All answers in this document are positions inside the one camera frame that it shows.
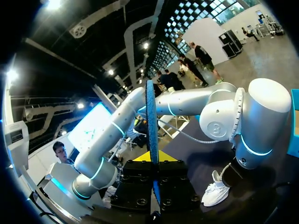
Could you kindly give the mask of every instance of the blue grinding disc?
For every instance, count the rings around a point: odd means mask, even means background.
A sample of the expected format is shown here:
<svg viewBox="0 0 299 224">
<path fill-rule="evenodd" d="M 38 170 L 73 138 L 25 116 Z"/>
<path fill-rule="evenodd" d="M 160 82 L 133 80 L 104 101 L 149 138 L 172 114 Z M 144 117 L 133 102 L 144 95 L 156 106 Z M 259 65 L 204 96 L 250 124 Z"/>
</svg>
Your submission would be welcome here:
<svg viewBox="0 0 299 224">
<path fill-rule="evenodd" d="M 146 105 L 146 118 L 148 124 L 148 150 L 150 152 L 150 159 L 153 164 L 159 164 L 159 151 L 158 151 L 158 126 L 157 126 L 157 112 L 155 91 L 152 80 L 146 82 L 145 87 L 145 105 Z"/>
</svg>

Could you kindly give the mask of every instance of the white sneaker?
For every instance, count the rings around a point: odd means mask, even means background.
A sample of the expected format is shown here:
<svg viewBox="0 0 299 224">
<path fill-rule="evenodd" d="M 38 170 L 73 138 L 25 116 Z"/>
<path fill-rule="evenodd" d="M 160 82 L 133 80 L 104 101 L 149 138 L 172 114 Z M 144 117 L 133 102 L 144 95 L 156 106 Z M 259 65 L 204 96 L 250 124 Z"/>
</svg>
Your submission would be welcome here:
<svg viewBox="0 0 299 224">
<path fill-rule="evenodd" d="M 213 171 L 212 177 L 214 183 L 209 184 L 201 199 L 206 207 L 219 204 L 228 197 L 229 187 L 224 185 L 216 170 Z"/>
</svg>

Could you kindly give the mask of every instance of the ceiling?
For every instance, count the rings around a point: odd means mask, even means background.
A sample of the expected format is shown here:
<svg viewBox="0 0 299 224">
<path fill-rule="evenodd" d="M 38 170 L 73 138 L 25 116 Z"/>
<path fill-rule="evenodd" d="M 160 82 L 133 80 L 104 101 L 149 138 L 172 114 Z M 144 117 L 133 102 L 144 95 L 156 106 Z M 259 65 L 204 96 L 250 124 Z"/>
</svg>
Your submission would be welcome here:
<svg viewBox="0 0 299 224">
<path fill-rule="evenodd" d="M 62 131 L 71 131 L 100 102 L 92 89 L 95 84 L 106 94 L 122 98 L 128 90 L 140 86 L 139 79 L 146 79 L 147 65 L 180 1 L 60 3 L 58 9 L 52 10 L 41 5 L 13 60 L 13 68 L 19 74 L 10 89 L 13 117 L 15 122 L 24 120 L 28 126 L 32 137 L 29 153 L 59 137 Z M 78 26 L 85 33 L 80 38 L 74 37 Z M 125 40 L 126 30 L 131 39 Z M 85 105 L 83 109 L 77 107 L 80 102 Z"/>
</svg>

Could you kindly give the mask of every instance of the monitor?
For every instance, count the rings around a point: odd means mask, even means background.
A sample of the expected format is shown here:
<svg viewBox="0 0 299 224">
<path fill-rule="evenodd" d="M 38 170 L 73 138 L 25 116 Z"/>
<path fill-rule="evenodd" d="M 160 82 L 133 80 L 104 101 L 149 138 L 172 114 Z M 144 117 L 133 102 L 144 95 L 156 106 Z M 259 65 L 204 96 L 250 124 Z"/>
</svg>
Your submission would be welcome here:
<svg viewBox="0 0 299 224">
<path fill-rule="evenodd" d="M 102 133 L 110 117 L 108 109 L 102 103 L 98 103 L 68 135 L 70 142 L 79 152 L 84 151 L 92 140 Z"/>
</svg>

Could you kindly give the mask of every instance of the robotic arm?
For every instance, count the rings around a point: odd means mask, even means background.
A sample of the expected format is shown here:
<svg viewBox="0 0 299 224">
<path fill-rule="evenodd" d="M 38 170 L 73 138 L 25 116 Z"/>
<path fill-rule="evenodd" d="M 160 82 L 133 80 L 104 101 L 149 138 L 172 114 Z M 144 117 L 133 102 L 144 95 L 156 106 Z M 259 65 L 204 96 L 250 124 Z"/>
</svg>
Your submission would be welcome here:
<svg viewBox="0 0 299 224">
<path fill-rule="evenodd" d="M 135 89 L 114 112 L 102 134 L 78 155 L 75 168 L 81 174 L 72 189 L 79 198 L 89 199 L 114 183 L 117 169 L 102 156 L 125 134 L 137 112 L 145 111 L 144 102 L 144 89 Z M 246 169 L 256 168 L 271 153 L 290 107 L 287 89 L 265 78 L 253 80 L 248 93 L 221 83 L 156 98 L 157 115 L 200 115 L 202 131 L 213 140 L 224 141 L 241 134 L 236 158 Z"/>
</svg>

